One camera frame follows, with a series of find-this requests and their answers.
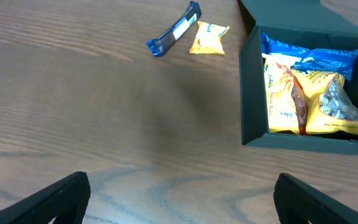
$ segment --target white label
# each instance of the white label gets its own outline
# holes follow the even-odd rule
[[[173,36],[175,37],[175,40],[178,40],[184,32],[197,20],[197,14],[194,13],[194,15],[190,18],[188,21],[185,19],[174,31]]]

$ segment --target dark green box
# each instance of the dark green box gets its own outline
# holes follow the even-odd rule
[[[344,132],[318,136],[269,132],[260,39],[261,33],[265,32],[272,39],[309,49],[354,50],[358,49],[358,27],[322,6],[319,0],[239,0],[239,3],[247,29],[252,28],[239,56],[242,143],[358,154],[358,136]],[[352,80],[347,81],[344,88],[358,107],[358,57]]]

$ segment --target wooden table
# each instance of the wooden table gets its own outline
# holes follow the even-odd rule
[[[84,223],[278,223],[281,172],[358,211],[358,156],[241,146],[239,6],[200,5],[225,56],[189,54],[192,26],[153,58],[188,1],[0,0],[0,210],[83,170]]]

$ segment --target dark blue snack bar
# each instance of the dark blue snack bar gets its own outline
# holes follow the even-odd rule
[[[292,69],[299,71],[317,70],[338,72],[346,80],[352,79],[353,63],[358,55],[356,50],[307,49],[273,40],[262,33],[262,51],[265,54],[283,54],[297,57]]]
[[[156,39],[146,42],[154,57],[164,56],[186,30],[201,17],[201,8],[198,2],[190,1],[186,12],[167,31]]]

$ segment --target box lid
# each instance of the box lid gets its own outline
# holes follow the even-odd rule
[[[241,0],[259,26],[358,37],[358,27],[319,0]]]

